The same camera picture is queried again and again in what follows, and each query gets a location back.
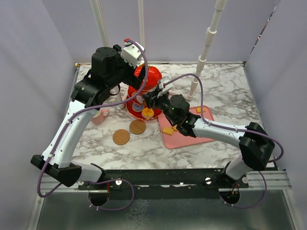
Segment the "yellow donut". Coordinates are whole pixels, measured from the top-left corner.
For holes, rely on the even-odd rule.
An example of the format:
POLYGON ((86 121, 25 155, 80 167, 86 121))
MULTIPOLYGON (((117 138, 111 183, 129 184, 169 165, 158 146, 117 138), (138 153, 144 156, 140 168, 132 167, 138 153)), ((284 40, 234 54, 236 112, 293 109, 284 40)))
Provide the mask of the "yellow donut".
POLYGON ((145 119, 150 119, 154 116, 154 110, 153 109, 150 109, 148 107, 144 108, 142 110, 142 117, 145 118, 145 119))

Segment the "metal tongs pink tips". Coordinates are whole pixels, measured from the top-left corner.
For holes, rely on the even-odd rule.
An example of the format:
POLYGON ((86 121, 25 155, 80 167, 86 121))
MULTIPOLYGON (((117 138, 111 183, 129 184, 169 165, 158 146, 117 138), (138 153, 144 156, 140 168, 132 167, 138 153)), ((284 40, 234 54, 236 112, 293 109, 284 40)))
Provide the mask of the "metal tongs pink tips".
POLYGON ((144 99, 142 98, 142 96, 137 95, 136 96, 136 101, 137 101, 137 103, 142 104, 144 99))

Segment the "blue frosted donut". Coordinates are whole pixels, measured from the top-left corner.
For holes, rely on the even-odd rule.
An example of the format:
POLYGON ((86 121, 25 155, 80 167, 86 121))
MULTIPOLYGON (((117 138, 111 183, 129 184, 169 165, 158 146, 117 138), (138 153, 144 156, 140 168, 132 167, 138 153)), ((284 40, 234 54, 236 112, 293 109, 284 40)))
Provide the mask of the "blue frosted donut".
POLYGON ((142 112, 142 110, 144 109, 144 105, 143 104, 138 104, 138 103, 133 103, 132 104, 132 110, 139 113, 142 112))

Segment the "rectangular yellow biscuit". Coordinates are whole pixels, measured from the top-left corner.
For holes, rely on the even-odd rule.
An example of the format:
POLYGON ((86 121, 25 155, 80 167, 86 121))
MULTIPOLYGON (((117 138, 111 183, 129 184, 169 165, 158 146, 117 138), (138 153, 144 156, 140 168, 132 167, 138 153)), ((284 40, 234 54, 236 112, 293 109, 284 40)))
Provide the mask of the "rectangular yellow biscuit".
POLYGON ((173 130, 173 128, 170 128, 170 127, 164 127, 163 128, 163 130, 162 130, 162 133, 164 133, 164 134, 167 134, 167 135, 173 135, 173 133, 174 133, 174 130, 173 130))

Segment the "pink mug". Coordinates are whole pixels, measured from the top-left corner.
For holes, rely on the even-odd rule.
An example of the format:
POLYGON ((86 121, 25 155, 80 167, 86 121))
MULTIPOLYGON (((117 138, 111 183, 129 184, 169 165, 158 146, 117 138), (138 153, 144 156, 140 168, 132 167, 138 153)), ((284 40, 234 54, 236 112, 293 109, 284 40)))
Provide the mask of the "pink mug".
POLYGON ((95 125, 100 125, 103 121, 109 116, 109 110, 102 110, 100 109, 96 115, 92 118, 91 122, 95 125))

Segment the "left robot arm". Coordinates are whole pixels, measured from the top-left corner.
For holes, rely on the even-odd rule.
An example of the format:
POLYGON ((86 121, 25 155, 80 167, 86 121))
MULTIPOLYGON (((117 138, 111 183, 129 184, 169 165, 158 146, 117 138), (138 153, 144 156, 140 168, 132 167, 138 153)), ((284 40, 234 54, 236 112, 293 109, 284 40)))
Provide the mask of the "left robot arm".
POLYGON ((144 88, 148 66, 142 67, 139 76, 134 74, 139 60, 145 58, 144 52, 143 46, 131 40, 124 47, 98 48, 92 55, 90 70, 74 86, 69 108, 56 135, 42 154, 31 158, 31 164, 66 187, 77 181, 89 181, 93 188, 103 188, 106 183, 103 170, 93 164, 73 163, 72 155, 85 128, 104 107, 113 88, 121 83, 139 91, 144 88))

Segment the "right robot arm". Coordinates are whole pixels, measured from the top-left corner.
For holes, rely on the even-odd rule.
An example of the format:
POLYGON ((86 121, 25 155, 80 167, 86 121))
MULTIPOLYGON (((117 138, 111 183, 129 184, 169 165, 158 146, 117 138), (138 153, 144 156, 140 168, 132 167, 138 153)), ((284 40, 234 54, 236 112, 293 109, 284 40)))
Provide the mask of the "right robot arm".
POLYGON ((223 186, 232 187, 244 174, 252 170, 263 171, 269 163, 275 144, 260 124, 251 122, 247 126, 235 126, 203 120, 189 111, 190 104, 181 94, 169 96, 152 90, 144 93, 142 98, 149 108, 160 109, 180 134, 210 138, 240 149, 241 156, 229 162, 220 176, 223 186))

